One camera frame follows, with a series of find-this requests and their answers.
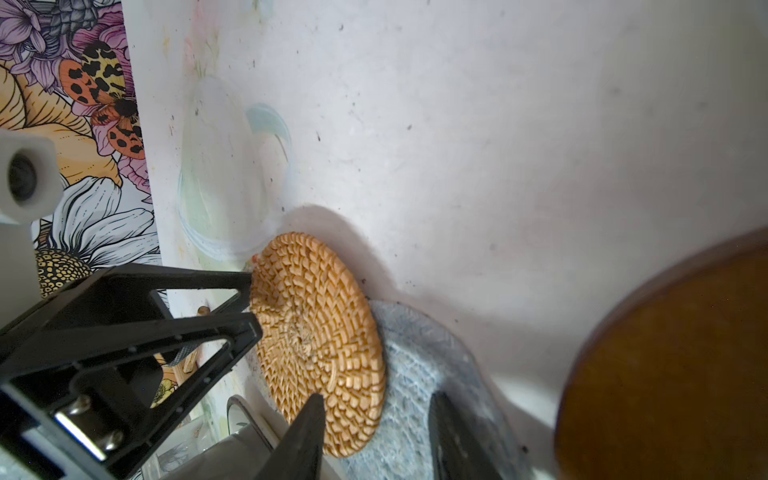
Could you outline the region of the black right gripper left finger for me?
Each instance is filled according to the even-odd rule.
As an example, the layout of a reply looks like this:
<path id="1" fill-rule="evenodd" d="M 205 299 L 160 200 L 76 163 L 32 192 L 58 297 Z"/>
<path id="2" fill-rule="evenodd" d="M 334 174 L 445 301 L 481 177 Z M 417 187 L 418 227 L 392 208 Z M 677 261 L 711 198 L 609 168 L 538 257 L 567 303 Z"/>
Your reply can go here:
<path id="1" fill-rule="evenodd" d="M 319 479 L 325 420 L 323 396 L 314 393 L 309 396 L 284 438 L 258 472 L 256 479 Z"/>

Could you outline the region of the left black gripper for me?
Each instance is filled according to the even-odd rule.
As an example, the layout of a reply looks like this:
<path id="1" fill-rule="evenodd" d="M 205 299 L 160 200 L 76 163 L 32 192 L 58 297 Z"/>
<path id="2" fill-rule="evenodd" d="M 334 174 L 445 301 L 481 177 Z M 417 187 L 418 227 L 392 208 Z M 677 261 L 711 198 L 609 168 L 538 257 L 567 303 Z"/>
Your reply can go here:
<path id="1" fill-rule="evenodd" d="M 1 450 L 45 479 L 129 479 L 261 337 L 251 277 L 128 264 L 72 282 L 1 332 Z M 232 290 L 175 318 L 162 290 Z M 211 341 L 218 352 L 165 399 L 154 356 Z"/>

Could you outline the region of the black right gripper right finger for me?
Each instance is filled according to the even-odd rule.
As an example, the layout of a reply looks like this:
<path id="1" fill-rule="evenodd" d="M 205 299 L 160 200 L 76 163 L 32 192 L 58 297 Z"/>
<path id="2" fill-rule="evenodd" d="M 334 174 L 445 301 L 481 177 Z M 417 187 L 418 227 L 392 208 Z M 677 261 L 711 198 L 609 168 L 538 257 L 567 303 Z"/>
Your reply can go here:
<path id="1" fill-rule="evenodd" d="M 502 479 L 458 409 L 443 391 L 437 391 L 431 396 L 428 429 L 435 479 Z"/>

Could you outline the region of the blue grey fabric coaster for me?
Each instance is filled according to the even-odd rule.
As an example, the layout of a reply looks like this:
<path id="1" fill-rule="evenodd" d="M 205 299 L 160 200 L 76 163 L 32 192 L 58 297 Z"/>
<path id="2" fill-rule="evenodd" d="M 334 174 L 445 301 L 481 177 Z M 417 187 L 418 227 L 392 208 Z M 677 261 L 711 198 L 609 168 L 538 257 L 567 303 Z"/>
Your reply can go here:
<path id="1" fill-rule="evenodd" d="M 341 461 L 349 479 L 432 479 L 432 396 L 444 392 L 503 479 L 531 467 L 474 356 L 448 329 L 401 303 L 370 303 L 387 363 L 387 393 L 374 438 Z"/>

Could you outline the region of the woven rattan round coaster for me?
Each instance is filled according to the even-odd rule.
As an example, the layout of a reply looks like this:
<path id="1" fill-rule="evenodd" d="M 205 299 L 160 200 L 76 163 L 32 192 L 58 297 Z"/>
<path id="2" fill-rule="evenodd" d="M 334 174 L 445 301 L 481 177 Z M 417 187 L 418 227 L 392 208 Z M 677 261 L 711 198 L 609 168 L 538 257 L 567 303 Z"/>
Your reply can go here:
<path id="1" fill-rule="evenodd" d="M 275 237 L 252 265 L 250 310 L 262 329 L 257 358 L 277 410 L 292 422 L 311 395 L 322 396 L 325 454 L 359 453 L 379 426 L 387 375 L 358 281 L 306 233 Z"/>

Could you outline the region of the brown round wooden coaster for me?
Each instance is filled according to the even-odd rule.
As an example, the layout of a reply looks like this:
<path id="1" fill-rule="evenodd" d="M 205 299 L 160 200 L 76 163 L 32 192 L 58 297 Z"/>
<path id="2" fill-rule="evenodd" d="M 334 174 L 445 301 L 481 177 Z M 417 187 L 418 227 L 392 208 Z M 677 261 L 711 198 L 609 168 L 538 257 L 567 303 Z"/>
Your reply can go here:
<path id="1" fill-rule="evenodd" d="M 554 452 L 563 479 L 767 475 L 767 233 L 647 281 L 576 357 Z"/>

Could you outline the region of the white woven round coaster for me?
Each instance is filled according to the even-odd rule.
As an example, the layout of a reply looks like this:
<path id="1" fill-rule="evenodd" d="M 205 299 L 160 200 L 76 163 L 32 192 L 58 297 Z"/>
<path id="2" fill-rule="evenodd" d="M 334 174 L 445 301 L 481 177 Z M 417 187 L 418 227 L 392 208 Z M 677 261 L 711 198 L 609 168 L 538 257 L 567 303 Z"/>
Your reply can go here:
<path id="1" fill-rule="evenodd" d="M 292 139 L 281 115 L 200 79 L 182 133 L 177 212 L 202 264 L 244 268 L 276 235 Z"/>

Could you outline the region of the grey mug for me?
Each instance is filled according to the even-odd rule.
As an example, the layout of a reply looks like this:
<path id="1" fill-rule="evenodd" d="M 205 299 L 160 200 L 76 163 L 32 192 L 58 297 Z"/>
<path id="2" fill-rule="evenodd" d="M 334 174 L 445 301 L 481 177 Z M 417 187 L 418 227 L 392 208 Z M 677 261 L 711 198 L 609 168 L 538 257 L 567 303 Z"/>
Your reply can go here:
<path id="1" fill-rule="evenodd" d="M 164 479 L 255 479 L 277 447 L 268 422 L 240 395 L 227 401 L 229 435 L 164 476 Z"/>

